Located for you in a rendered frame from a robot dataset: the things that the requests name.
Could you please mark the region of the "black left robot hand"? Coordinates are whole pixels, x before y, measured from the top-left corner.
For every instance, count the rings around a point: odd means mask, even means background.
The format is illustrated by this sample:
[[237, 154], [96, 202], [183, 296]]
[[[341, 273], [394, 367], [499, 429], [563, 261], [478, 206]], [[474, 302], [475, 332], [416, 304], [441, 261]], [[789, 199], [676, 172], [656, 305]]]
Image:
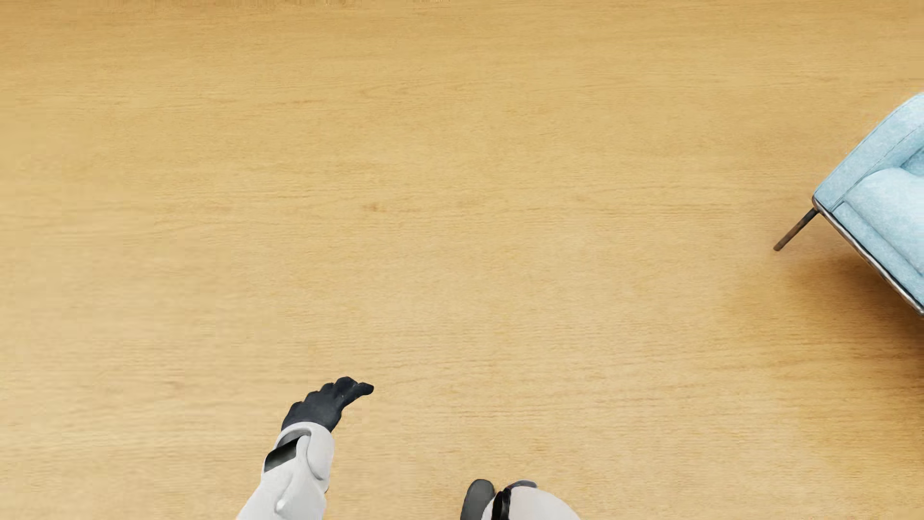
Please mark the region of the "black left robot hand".
[[281, 429], [285, 430], [298, 423], [314, 423], [333, 432], [341, 420], [344, 408], [373, 391], [372, 384], [358, 382], [349, 376], [340, 377], [293, 403], [283, 419]]

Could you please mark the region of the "white robot leg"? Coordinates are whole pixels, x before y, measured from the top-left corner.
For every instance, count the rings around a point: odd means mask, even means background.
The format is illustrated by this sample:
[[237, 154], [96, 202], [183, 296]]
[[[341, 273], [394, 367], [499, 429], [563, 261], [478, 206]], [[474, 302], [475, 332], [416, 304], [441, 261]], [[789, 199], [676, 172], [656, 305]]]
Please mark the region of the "white robot leg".
[[562, 499], [517, 480], [497, 491], [490, 480], [476, 479], [468, 487], [459, 520], [581, 520]]

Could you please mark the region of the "light blue fabric sofa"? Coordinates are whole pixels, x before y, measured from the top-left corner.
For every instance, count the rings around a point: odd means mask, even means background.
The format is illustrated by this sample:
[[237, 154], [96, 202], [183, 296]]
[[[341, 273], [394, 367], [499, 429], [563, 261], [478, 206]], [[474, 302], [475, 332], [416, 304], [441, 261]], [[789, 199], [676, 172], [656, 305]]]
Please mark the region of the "light blue fabric sofa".
[[924, 316], [924, 91], [880, 121], [811, 200], [773, 250], [820, 215]]

